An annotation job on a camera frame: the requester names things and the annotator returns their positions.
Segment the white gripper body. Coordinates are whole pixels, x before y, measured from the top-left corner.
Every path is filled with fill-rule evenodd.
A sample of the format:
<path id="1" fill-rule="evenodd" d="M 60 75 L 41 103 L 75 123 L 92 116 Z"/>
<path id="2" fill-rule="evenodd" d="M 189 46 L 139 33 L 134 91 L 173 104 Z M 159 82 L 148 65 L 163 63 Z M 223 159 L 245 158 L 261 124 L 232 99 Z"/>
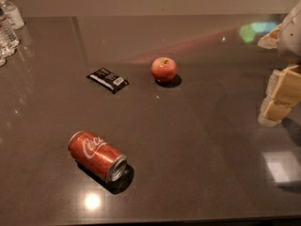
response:
<path id="1" fill-rule="evenodd" d="M 277 50 L 289 63 L 301 63 L 301 0 L 282 21 Z"/>

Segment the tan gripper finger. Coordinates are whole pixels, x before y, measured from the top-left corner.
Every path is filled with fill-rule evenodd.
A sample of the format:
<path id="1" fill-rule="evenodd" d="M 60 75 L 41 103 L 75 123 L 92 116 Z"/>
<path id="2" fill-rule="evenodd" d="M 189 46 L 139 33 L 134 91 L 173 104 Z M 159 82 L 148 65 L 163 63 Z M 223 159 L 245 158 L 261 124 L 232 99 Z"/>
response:
<path id="1" fill-rule="evenodd" d="M 264 49 L 277 49 L 278 33 L 280 28 L 281 24 L 278 24 L 270 32 L 260 38 L 258 46 Z"/>
<path id="2" fill-rule="evenodd" d="M 274 127 L 301 102 L 301 66 L 290 64 L 284 70 L 273 70 L 262 101 L 259 124 Z"/>

